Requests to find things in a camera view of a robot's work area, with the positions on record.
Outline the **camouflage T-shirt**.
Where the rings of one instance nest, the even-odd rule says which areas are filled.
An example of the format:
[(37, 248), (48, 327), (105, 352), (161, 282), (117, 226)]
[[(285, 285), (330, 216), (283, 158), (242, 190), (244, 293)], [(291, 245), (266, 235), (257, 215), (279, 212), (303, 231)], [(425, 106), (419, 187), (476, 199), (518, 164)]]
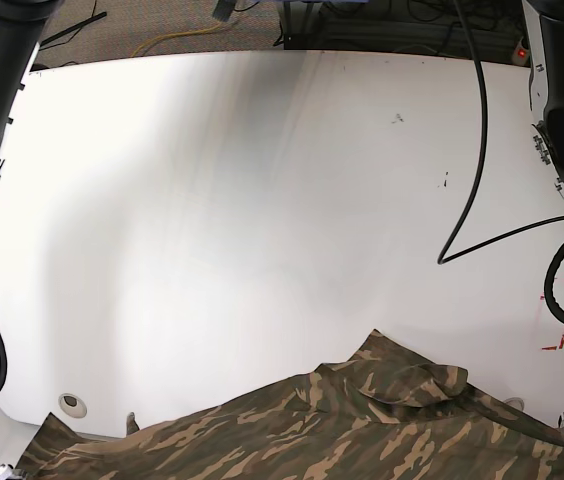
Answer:
[(564, 479), (564, 435), (375, 331), (346, 362), (121, 439), (48, 416), (17, 466), (30, 479)]

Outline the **black tripod on floor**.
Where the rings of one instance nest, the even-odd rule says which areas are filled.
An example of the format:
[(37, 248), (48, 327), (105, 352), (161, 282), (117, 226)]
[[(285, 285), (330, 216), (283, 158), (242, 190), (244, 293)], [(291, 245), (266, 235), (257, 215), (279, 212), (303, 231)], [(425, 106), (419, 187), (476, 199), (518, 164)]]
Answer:
[(102, 11), (100, 13), (97, 14), (93, 14), (91, 15), (89, 18), (78, 22), (70, 27), (67, 27), (66, 29), (57, 32), (49, 37), (47, 37), (46, 39), (42, 40), (40, 43), (40, 47), (41, 48), (51, 48), (51, 47), (55, 47), (56, 46), (56, 41), (60, 40), (66, 36), (69, 36), (69, 39), (67, 40), (67, 42), (69, 42), (71, 39), (73, 39), (79, 32), (81, 32), (86, 26), (91, 25), (99, 20), (102, 20), (104, 18), (106, 18), (108, 15), (108, 13), (106, 11)]

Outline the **black power strip red switch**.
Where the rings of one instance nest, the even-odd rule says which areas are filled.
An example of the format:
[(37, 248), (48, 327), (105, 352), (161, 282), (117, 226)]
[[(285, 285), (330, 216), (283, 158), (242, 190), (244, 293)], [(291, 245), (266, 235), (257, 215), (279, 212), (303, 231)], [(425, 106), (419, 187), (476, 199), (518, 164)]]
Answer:
[(528, 38), (523, 35), (517, 41), (511, 53), (511, 63), (520, 67), (527, 67), (531, 61)]

